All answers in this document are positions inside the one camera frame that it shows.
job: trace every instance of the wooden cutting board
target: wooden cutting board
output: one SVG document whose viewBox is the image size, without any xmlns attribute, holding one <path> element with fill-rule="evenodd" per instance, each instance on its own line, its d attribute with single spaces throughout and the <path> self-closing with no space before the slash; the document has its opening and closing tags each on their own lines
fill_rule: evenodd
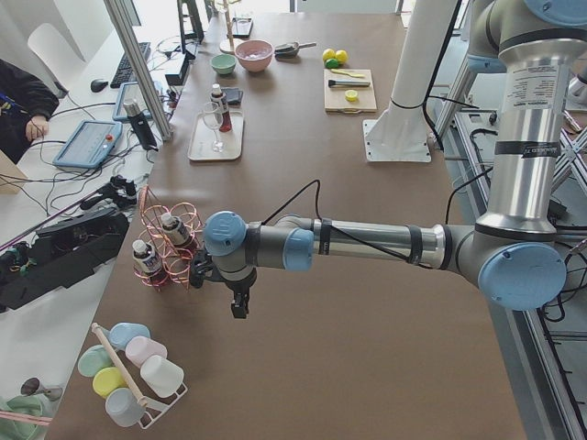
<svg viewBox="0 0 587 440">
<path fill-rule="evenodd" d="M 343 113 L 363 113 L 376 112 L 377 104 L 375 103 L 375 90 L 373 89 L 373 79 L 371 77 L 371 70 L 369 69 L 343 69 L 347 72 L 362 73 L 364 78 L 351 78 L 348 75 L 341 75 L 333 73 L 330 69 L 324 69 L 324 108 L 327 112 L 343 112 Z M 350 103 L 345 99 L 345 92 L 349 88 L 342 87 L 328 87 L 328 80 L 356 80 L 369 81 L 369 87 L 356 87 L 359 93 L 359 100 Z"/>
</svg>

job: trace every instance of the green cup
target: green cup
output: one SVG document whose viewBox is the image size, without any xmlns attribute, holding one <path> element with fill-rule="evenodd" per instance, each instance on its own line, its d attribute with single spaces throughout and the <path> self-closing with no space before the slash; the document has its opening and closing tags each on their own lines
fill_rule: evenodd
<svg viewBox="0 0 587 440">
<path fill-rule="evenodd" d="M 0 410 L 35 415 L 43 415 L 43 405 L 37 396 L 17 396 L 9 401 L 0 398 Z M 31 440 L 39 434 L 41 426 L 32 423 L 0 419 L 0 439 Z"/>
<path fill-rule="evenodd" d="M 80 356 L 77 361 L 77 370 L 86 378 L 94 377 L 98 371 L 114 364 L 103 346 L 91 346 Z"/>
</svg>

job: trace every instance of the lime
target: lime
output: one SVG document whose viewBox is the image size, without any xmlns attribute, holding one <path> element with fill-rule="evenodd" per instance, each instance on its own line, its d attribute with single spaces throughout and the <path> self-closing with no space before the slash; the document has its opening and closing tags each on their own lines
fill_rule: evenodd
<svg viewBox="0 0 587 440">
<path fill-rule="evenodd" d="M 338 67 L 338 60 L 336 58 L 330 58 L 327 60 L 325 66 L 327 66 L 327 69 L 336 69 Z"/>
</svg>

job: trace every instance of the white bottle cap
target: white bottle cap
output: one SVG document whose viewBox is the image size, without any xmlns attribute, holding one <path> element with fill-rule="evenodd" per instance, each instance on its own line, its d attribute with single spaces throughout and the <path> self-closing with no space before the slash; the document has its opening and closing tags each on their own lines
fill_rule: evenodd
<svg viewBox="0 0 587 440">
<path fill-rule="evenodd" d="M 163 213 L 161 215 L 161 221 L 166 226 L 173 226 L 173 215 L 171 213 Z"/>
<path fill-rule="evenodd" d="M 132 249 L 138 254 L 144 254 L 147 252 L 147 243 L 143 240 L 135 240 L 132 243 Z"/>
</svg>

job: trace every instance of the pink cup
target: pink cup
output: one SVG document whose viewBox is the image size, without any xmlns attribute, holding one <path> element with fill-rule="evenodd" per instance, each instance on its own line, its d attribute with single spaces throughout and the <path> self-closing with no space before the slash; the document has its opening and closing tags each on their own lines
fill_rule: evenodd
<svg viewBox="0 0 587 440">
<path fill-rule="evenodd" d="M 145 336 L 135 336 L 127 344 L 125 349 L 127 359 L 140 368 L 143 363 L 153 355 L 167 358 L 167 348 L 157 341 Z"/>
</svg>

